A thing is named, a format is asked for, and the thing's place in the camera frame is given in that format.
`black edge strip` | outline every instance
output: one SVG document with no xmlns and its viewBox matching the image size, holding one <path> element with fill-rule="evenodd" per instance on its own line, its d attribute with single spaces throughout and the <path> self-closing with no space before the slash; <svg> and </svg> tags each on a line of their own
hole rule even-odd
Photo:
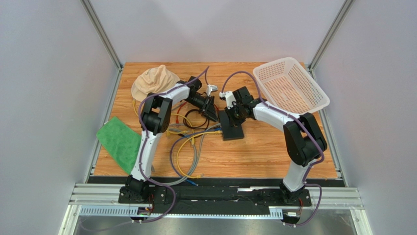
<svg viewBox="0 0 417 235">
<path fill-rule="evenodd" d="M 152 177 L 152 179 L 161 182 L 172 182 L 176 178 L 170 177 Z M 250 178 L 202 178 L 193 179 L 193 182 L 199 186 L 235 186 L 235 187 L 251 187 L 251 186 L 264 186 L 264 187 L 277 187 L 282 179 L 250 179 Z M 307 179 L 310 184 L 319 184 L 322 187 L 345 187 L 343 180 L 339 179 Z M 91 176 L 88 184 L 125 184 L 126 177 L 124 176 Z M 191 184 L 183 182 L 179 186 L 190 186 Z"/>
</svg>

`cable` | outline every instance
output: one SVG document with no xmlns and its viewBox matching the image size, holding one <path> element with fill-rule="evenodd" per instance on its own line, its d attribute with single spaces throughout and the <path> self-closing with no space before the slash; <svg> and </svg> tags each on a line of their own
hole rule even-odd
<svg viewBox="0 0 417 235">
<path fill-rule="evenodd" d="M 188 134 L 189 131 L 188 130 L 185 130 L 185 131 L 181 131 L 181 130 L 179 130 L 179 131 L 172 131 L 172 129 L 169 129 L 166 132 L 167 133 L 170 133 L 170 134 L 174 134 L 174 135 L 179 135 L 179 134 L 186 135 L 186 134 Z"/>
<path fill-rule="evenodd" d="M 220 126 L 220 124 L 218 123 L 218 124 L 216 124 L 216 125 L 214 125 L 214 126 L 211 126 L 211 127 L 209 127 L 208 129 L 212 129 L 212 128 L 214 128 L 214 127 L 217 127 L 217 126 Z M 175 145 L 179 142 L 179 141 L 181 141 L 182 139 L 185 139 L 185 138 L 187 138 L 187 136 L 184 136 L 184 137 L 181 137 L 181 138 L 179 138 L 178 140 L 176 140 L 175 142 L 174 142 L 174 144 L 172 145 L 172 147 L 171 147 L 171 150 L 169 151 L 169 161 L 170 161 L 170 163 L 171 163 L 171 167 L 172 167 L 172 169 L 180 176 L 180 177 L 182 177 L 183 175 L 180 173 L 180 172 L 178 172 L 177 171 L 177 169 L 175 168 L 175 166 L 174 166 L 174 161 L 173 161 L 173 157 L 172 157 L 172 153 L 174 152 L 174 147 L 175 147 Z M 199 154 L 197 155 L 197 161 L 196 161 L 196 163 L 195 164 L 193 164 L 193 165 L 191 165 L 191 168 L 190 168 L 190 170 L 188 171 L 188 174 L 190 174 L 189 172 L 191 171 L 191 169 L 193 169 L 193 171 L 194 171 L 194 169 L 195 169 L 195 167 L 197 166 L 197 164 L 198 164 L 198 160 L 200 159 L 200 153 L 201 153 L 201 145 L 202 145 L 202 141 L 203 140 L 200 140 L 200 149 L 199 149 Z"/>
<path fill-rule="evenodd" d="M 302 208 L 303 208 L 303 206 L 304 206 L 304 203 L 302 202 L 301 198 L 298 198 L 298 200 L 300 201 L 300 209 L 299 209 L 298 211 L 299 211 L 300 216 L 301 216 L 301 213 L 302 213 Z"/>
<path fill-rule="evenodd" d="M 278 109 L 278 108 L 276 108 L 276 107 L 274 107 L 274 106 L 272 106 L 272 105 L 268 105 L 266 102 L 265 102 L 265 100 L 262 98 L 262 95 L 261 95 L 261 92 L 260 92 L 260 89 L 259 89 L 259 85 L 258 85 L 258 82 L 256 81 L 256 79 L 254 78 L 254 76 L 252 75 L 252 74 L 250 74 L 250 73 L 248 73 L 248 72 L 246 72 L 246 71 L 237 71 L 237 72 L 234 72 L 234 73 L 232 73 L 227 79 L 226 79 L 226 81 L 225 81 L 225 83 L 223 84 L 223 88 L 222 88 L 222 93 L 224 92 L 224 90 L 225 90 L 225 87 L 226 87 L 226 84 L 227 84 L 227 82 L 233 77 L 233 76 L 235 76 L 236 74 L 238 74 L 238 73 L 244 73 L 244 74 L 247 74 L 249 77 L 251 77 L 251 79 L 255 82 L 255 86 L 256 86 L 256 90 L 258 91 L 258 95 L 259 95 L 259 100 L 266 106 L 266 107 L 268 107 L 268 108 L 270 108 L 270 109 L 272 109 L 272 110 L 275 110 L 275 111 L 277 111 L 277 112 L 279 112 L 279 113 L 281 113 L 281 114 L 283 114 L 283 115 L 286 115 L 287 117 L 289 117 L 289 118 L 291 118 L 291 119 L 293 119 L 297 124 L 298 124 L 298 126 L 300 126 L 301 127 L 301 129 L 307 134 L 307 136 L 310 138 L 310 140 L 313 142 L 313 144 L 314 144 L 314 146 L 317 148 L 317 150 L 319 151 L 319 153 L 320 153 L 320 155 L 321 155 L 321 158 L 320 158 L 320 160 L 318 160 L 318 161 L 316 161 L 316 162 L 313 162 L 312 164 L 310 164 L 310 166 L 308 167 L 308 169 L 307 169 L 307 171 L 305 172 L 305 174 L 304 174 L 304 176 L 303 176 L 303 178 L 302 178 L 302 182 L 303 182 L 303 184 L 306 186 L 307 185 L 307 183 L 305 182 L 305 180 L 307 179 L 307 175 L 308 175 L 308 173 L 310 172 L 310 170 L 311 170 L 311 168 L 314 166 L 314 165 L 316 165 L 316 164 L 319 164 L 319 163 L 321 163 L 321 162 L 323 162 L 324 161 L 324 153 L 323 153 L 323 150 L 320 148 L 320 146 L 319 146 L 319 144 L 316 142 L 316 140 L 313 138 L 313 136 L 310 134 L 310 132 L 308 132 L 308 130 L 306 129 L 306 127 L 300 122 L 300 120 L 298 120 L 296 117 L 294 117 L 293 115 L 291 115 L 291 114 L 289 114 L 289 113 L 287 113 L 287 112 L 285 112 L 285 111 L 283 111 L 283 110 L 280 110 L 280 109 Z M 298 226 L 302 226 L 302 225 L 304 225 L 304 224 L 306 224 L 306 223 L 308 223 L 312 218 L 313 218 L 313 216 L 316 214 L 316 212 L 317 212 L 317 209 L 319 208 L 319 205 L 320 205 L 320 202 L 321 202 L 321 200 L 322 200 L 322 189 L 321 189 L 321 187 L 319 187 L 320 188 L 320 196 L 319 196 L 319 199 L 317 200 L 317 205 L 316 205 L 316 208 L 314 209 L 314 212 L 313 212 L 313 214 L 311 215 L 311 217 L 308 219 L 308 220 L 306 220 L 305 222 L 303 222 L 303 223 L 301 223 L 301 224 L 299 224 Z"/>
<path fill-rule="evenodd" d="M 192 113 L 192 112 L 199 112 L 199 110 L 198 109 L 190 109 L 185 115 L 184 115 L 184 117 L 188 117 L 188 115 L 190 114 L 190 113 Z M 204 126 L 206 123 L 207 123 L 207 121 L 208 121 L 209 119 L 208 118 L 206 118 L 206 121 L 203 123 L 203 124 L 201 124 L 201 125 L 199 125 L 199 126 L 188 126 L 188 124 L 184 121 L 184 125 L 186 126 L 186 127 L 188 127 L 188 128 L 190 128 L 190 129 L 194 129 L 194 130 L 206 130 L 207 128 L 201 128 L 202 126 Z"/>
<path fill-rule="evenodd" d="M 209 83 L 207 82 L 207 73 L 204 73 L 204 80 L 206 81 L 206 84 L 208 85 Z"/>
<path fill-rule="evenodd" d="M 197 77 L 195 77 L 194 79 L 191 79 L 190 81 L 188 81 L 188 82 L 186 82 L 186 83 L 184 83 L 184 84 L 182 84 L 182 85 L 179 85 L 179 86 L 177 86 L 177 87 L 174 87 L 174 88 L 172 88 L 172 89 L 170 89 L 169 91 L 167 91 L 167 92 L 165 92 L 165 93 L 157 93 L 157 94 L 152 94 L 152 95 L 149 95 L 149 96 L 147 96 L 141 103 L 140 103 L 140 105 L 139 105 L 139 108 L 138 108 L 138 110 L 140 111 L 141 109 L 142 109 L 142 106 L 143 106 L 143 104 L 148 100 L 148 99 L 150 99 L 150 98 L 152 98 L 152 97 L 155 97 L 155 96 L 158 96 L 158 95 L 164 95 L 164 94 L 168 94 L 168 93 L 170 93 L 171 91 L 173 91 L 173 90 L 176 90 L 176 89 L 179 89 L 179 88 L 181 88 L 181 87 L 183 87 L 183 86 L 186 86 L 186 85 L 188 85 L 188 84 L 190 84 L 190 83 L 192 83 L 192 82 L 194 82 L 195 80 L 197 80 L 198 78 L 200 78 L 204 73 L 207 73 L 207 70 L 209 69 L 209 67 L 210 66 L 207 66 L 207 68 L 200 74 L 200 75 L 198 75 Z M 146 133 L 146 138 L 144 139 L 144 141 L 143 141 L 143 146 L 145 146 L 146 145 L 146 142 L 148 141 L 148 138 L 149 138 L 149 131 L 148 131 L 148 129 L 146 128 L 146 126 L 145 126 L 145 123 L 143 122 L 143 120 L 142 120 L 142 117 L 141 116 L 139 116 L 139 122 L 140 122 L 140 124 L 142 125 L 142 128 L 144 129 L 144 131 L 145 131 L 145 133 Z M 172 208 L 174 208 L 174 205 L 175 205 L 175 203 L 176 203 L 176 200 L 177 200 L 177 195 L 175 194 L 175 190 L 171 187 L 171 186 L 168 186 L 168 185 L 166 185 L 166 184 L 163 184 L 163 183 L 160 183 L 160 182 L 158 182 L 158 181 L 155 181 L 155 180 L 153 180 L 153 179 L 150 179 L 149 177 L 147 177 L 144 173 L 143 173 L 143 169 L 142 169 L 142 157 L 143 157 L 143 150 L 144 150 L 144 148 L 141 148 L 141 150 L 140 150 L 140 153 L 139 153 L 139 172 L 141 173 L 141 175 L 142 175 L 142 177 L 144 178 L 144 179 L 146 179 L 147 181 L 149 181 L 149 182 L 151 182 L 151 183 L 153 183 L 153 184 L 156 184 L 156 185 L 158 185 L 158 186 L 161 186 L 161 187 L 166 187 L 166 188 L 168 188 L 171 192 L 172 192 L 172 194 L 173 194 L 173 200 L 172 200 L 172 204 L 171 204 L 171 206 L 164 212 L 164 213 L 162 213 L 160 216 L 158 216 L 158 217 L 156 217 L 156 218 L 153 218 L 153 219 L 150 219 L 150 220 L 145 220 L 145 221 L 143 221 L 143 223 L 150 223 L 150 222 L 153 222 L 153 221 L 157 221 L 157 220 L 159 220 L 159 219 L 162 219 L 166 214 L 168 214 L 171 210 L 172 210 Z"/>
<path fill-rule="evenodd" d="M 221 133 L 222 133 L 221 130 L 218 130 L 218 131 L 204 131 L 203 133 L 195 134 L 194 136 L 202 136 L 202 135 L 207 135 L 207 134 L 221 134 Z M 183 174 L 184 176 L 186 176 L 190 179 L 201 178 L 202 175 L 200 175 L 200 176 L 190 176 L 190 175 L 185 174 L 183 172 L 183 170 L 181 170 L 180 162 L 179 162 L 179 156 L 180 156 L 180 151 L 184 147 L 185 143 L 187 143 L 187 141 L 184 141 L 184 143 L 180 146 L 180 148 L 178 149 L 178 152 L 177 152 L 177 168 L 181 172 L 181 174 Z"/>
<path fill-rule="evenodd" d="M 194 133 L 194 130 L 193 130 L 193 128 L 192 128 L 191 121 L 190 121 L 190 120 L 188 120 L 188 118 L 187 118 L 186 116 L 181 115 L 181 114 L 171 114 L 171 115 L 174 115 L 174 116 L 177 116 L 177 117 L 182 117 L 182 118 L 184 118 L 184 124 L 186 123 L 185 121 L 187 121 L 187 122 L 188 122 L 188 124 L 185 124 L 185 126 L 186 126 L 186 127 L 188 127 L 187 125 L 191 126 L 191 127 L 190 127 L 190 129 L 191 129 L 192 133 Z M 191 144 L 192 144 L 192 145 L 194 145 L 194 144 L 195 144 L 194 137 L 193 137 L 192 139 L 193 139 L 193 140 L 191 141 Z"/>
<path fill-rule="evenodd" d="M 180 105 L 180 108 L 178 109 L 177 114 L 179 114 L 179 113 L 180 113 L 180 110 L 182 109 L 182 107 L 183 107 L 185 104 L 187 104 L 187 101 L 186 101 L 186 102 L 184 102 L 184 104 Z M 180 122 L 178 121 L 178 116 L 177 116 L 177 118 L 175 119 L 175 123 L 180 123 Z"/>
<path fill-rule="evenodd" d="M 136 110 L 136 100 L 135 99 L 132 100 L 132 105 L 133 105 L 133 111 L 135 111 L 136 116 L 139 117 L 139 114 Z"/>
<path fill-rule="evenodd" d="M 117 228 L 117 227 L 120 227 L 120 226 L 127 225 L 127 224 L 131 224 L 131 223 L 132 223 L 132 220 L 130 220 L 130 221 L 126 221 L 126 222 L 123 222 L 123 223 L 120 223 L 120 224 L 116 224 L 116 225 L 114 225 L 114 226 L 111 226 L 111 227 L 108 227 L 108 228 L 105 228 L 105 229 L 87 229 L 87 228 L 86 228 L 86 227 L 84 227 L 84 225 L 83 225 L 84 221 L 79 220 L 79 225 L 80 225 L 80 227 L 81 227 L 83 230 L 85 230 L 85 231 L 88 231 L 88 232 L 93 232 L 93 233 L 99 233 L 99 232 L 104 232 L 104 231 L 112 230 L 112 229 L 115 229 L 115 228 Z"/>
<path fill-rule="evenodd" d="M 183 124 L 170 124 L 169 126 L 174 126 L 174 125 L 183 125 Z M 181 132 L 181 130 L 179 130 L 179 129 L 170 129 L 170 130 Z M 191 147 L 193 148 L 193 151 L 194 151 L 194 158 L 193 158 L 193 161 L 192 161 L 191 168 L 188 171 L 188 174 L 192 174 L 194 172 L 195 167 L 197 166 L 197 163 L 198 163 L 197 149 L 196 149 L 195 145 L 191 145 Z M 170 182 L 170 183 L 166 183 L 166 184 L 169 185 L 169 186 L 174 186 L 174 185 L 180 184 L 184 181 L 187 181 L 194 186 L 197 185 L 195 182 L 193 182 L 191 180 L 188 180 L 186 176 L 182 176 L 180 174 L 178 174 L 178 175 L 181 177 L 179 180 L 176 180 L 176 181 L 173 181 L 173 182 Z"/>
</svg>

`yellow cable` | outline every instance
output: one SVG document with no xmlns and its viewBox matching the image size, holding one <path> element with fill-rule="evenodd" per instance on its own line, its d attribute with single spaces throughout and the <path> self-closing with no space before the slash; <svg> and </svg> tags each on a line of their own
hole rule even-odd
<svg viewBox="0 0 417 235">
<path fill-rule="evenodd" d="M 222 131 L 212 131 L 212 132 L 200 133 L 200 134 L 194 135 L 193 137 L 198 137 L 198 136 L 207 135 L 207 134 L 221 134 L 221 133 L 222 133 Z M 188 142 L 188 139 L 187 139 L 186 141 L 184 141 L 184 143 L 183 143 L 183 144 L 180 146 L 180 148 L 178 149 L 178 152 L 177 152 L 177 168 L 178 168 L 179 172 L 180 172 L 183 176 L 186 176 L 186 177 L 188 177 L 188 178 L 190 178 L 190 179 L 198 179 L 198 178 L 201 178 L 203 175 L 199 175 L 199 176 L 190 176 L 190 175 L 187 175 L 187 174 L 185 174 L 185 173 L 183 172 L 183 170 L 181 170 L 181 167 L 180 167 L 180 162 L 179 162 L 180 151 L 181 151 L 181 149 L 184 147 L 185 143 L 187 143 L 187 142 Z"/>
<path fill-rule="evenodd" d="M 136 100 L 135 99 L 132 100 L 132 104 L 133 104 L 133 111 L 135 111 L 136 116 L 139 117 L 138 111 L 136 110 Z"/>
<path fill-rule="evenodd" d="M 175 132 L 175 131 L 171 131 L 171 130 L 167 130 L 167 133 L 169 134 L 174 134 L 174 135 L 178 135 L 178 134 L 187 134 L 189 131 L 185 130 L 185 131 L 180 131 L 180 132 Z"/>
<path fill-rule="evenodd" d="M 174 116 L 179 116 L 179 117 L 184 118 L 184 119 L 188 122 L 188 124 L 192 127 L 191 121 L 190 121 L 190 120 L 188 120 L 188 118 L 186 118 L 184 115 L 181 115 L 181 114 L 171 114 L 171 115 L 174 115 Z M 195 143 L 195 139 L 194 139 L 194 137 L 191 137 L 191 138 L 192 138 L 192 140 L 191 140 L 191 144 L 192 144 L 192 145 L 194 145 L 194 143 Z"/>
</svg>

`metal floor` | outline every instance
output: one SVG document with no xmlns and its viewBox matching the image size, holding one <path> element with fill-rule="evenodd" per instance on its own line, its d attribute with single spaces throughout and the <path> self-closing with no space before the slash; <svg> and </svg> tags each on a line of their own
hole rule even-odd
<svg viewBox="0 0 417 235">
<path fill-rule="evenodd" d="M 311 210 L 303 210 L 301 220 L 307 219 Z M 83 226 L 102 229 L 129 221 L 128 217 L 81 216 Z M 97 234 L 77 226 L 74 234 Z M 99 234 L 123 235 L 356 235 L 350 210 L 320 210 L 307 225 L 299 228 L 283 226 L 279 220 L 265 219 L 197 219 L 164 218 L 150 224 L 128 224 Z"/>
</svg>

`black stand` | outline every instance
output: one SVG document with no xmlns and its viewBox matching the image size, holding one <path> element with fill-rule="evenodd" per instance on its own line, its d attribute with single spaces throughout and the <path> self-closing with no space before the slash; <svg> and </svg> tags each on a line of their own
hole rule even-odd
<svg viewBox="0 0 417 235">
<path fill-rule="evenodd" d="M 230 126 L 230 120 L 225 111 L 219 112 L 220 124 L 222 125 L 223 140 L 232 141 L 243 139 L 243 129 L 241 125 L 237 127 Z"/>
</svg>

